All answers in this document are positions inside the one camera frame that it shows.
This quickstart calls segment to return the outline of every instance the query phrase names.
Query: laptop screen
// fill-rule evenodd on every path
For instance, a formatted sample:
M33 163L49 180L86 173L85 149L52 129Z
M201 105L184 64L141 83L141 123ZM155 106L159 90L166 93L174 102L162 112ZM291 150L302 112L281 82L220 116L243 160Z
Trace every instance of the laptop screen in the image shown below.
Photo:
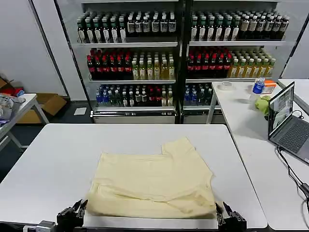
M270 136L293 112L294 85L281 90L269 101L268 136Z

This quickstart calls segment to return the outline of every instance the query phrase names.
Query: white table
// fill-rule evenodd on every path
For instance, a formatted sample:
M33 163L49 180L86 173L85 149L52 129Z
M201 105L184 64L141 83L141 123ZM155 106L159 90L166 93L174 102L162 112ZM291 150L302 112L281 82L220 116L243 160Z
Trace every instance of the white table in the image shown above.
M162 144L183 136L214 173L215 198L243 215L248 228L265 228L264 213L224 125L48 124L0 184L0 221L56 221L58 212L85 196L103 151L160 154ZM84 226L215 229L217 221L86 214Z
M44 112L42 111L40 105L38 104L36 98L37 95L35 93L26 93L21 97L25 98L26 101L21 104L18 111L15 112L15 115L11 119L9 123L6 123L2 127L0 127L0 151L12 140L18 148L22 151L22 149L27 148L28 146L23 146L20 142L15 138L15 136L10 133L10 129L28 112L31 108L34 109L36 114L40 117L41 122L44 124L49 123L46 118Z
M252 181L269 226L274 230L308 230L309 215L301 191L297 191L283 161L275 152L275 145L267 140L267 121L258 110L252 109L249 83L233 82L235 90L218 89L213 82L214 102L221 106L227 126ZM274 96L281 90L275 88ZM300 107L294 103L294 110ZM309 166L283 152L290 166L303 182L309 183Z
M307 79L279 79L279 85L284 88L295 82L294 100L295 102L309 114L309 80Z

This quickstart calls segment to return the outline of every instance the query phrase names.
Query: laptop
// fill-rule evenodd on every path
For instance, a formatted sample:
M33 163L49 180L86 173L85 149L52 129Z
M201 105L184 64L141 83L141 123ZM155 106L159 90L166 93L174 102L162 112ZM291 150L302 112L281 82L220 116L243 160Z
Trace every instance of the laptop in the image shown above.
M269 102L268 139L309 164L309 123L292 115L292 82Z

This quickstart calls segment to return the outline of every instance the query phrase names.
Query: laptop keyboard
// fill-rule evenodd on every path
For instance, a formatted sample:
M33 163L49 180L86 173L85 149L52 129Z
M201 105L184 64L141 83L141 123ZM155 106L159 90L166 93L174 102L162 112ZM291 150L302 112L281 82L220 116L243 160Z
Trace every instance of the laptop keyboard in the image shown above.
M279 140L279 144L297 153L309 138L309 123L298 121Z

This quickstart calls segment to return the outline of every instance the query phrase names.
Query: black cable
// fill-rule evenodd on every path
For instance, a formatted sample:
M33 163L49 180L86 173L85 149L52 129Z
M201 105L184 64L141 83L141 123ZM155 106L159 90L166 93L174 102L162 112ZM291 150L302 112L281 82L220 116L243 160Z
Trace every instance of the black cable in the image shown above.
M301 186L303 187L304 182L302 182L302 181L299 179L299 177L296 175L296 173L293 171L293 169L292 169L291 166L289 165L289 163L288 163L288 161L286 160L286 158L285 158L285 157L283 156L283 154L281 153L281 151L283 150L283 148L280 147L280 146L277 146L276 149L277 149L277 151L278 151L280 157L283 159L283 161L285 162L285 164L286 164L287 167L288 167L289 176L294 180L294 182L295 182L297 188L300 189L300 190L303 192L303 194L305 195L305 197L306 197L306 204L307 204L307 210L308 210L308 214L309 214L309 197L307 196L307 194L306 194L306 192L303 190L303 188L301 188ZM297 180L294 178L294 176L291 175L291 172L294 174L294 176L297 178L297 180L301 183L301 185L297 182Z
M300 116L298 116L298 118L304 119L303 112L301 112L300 110L294 110L292 113L294 113L296 111L300 112Z

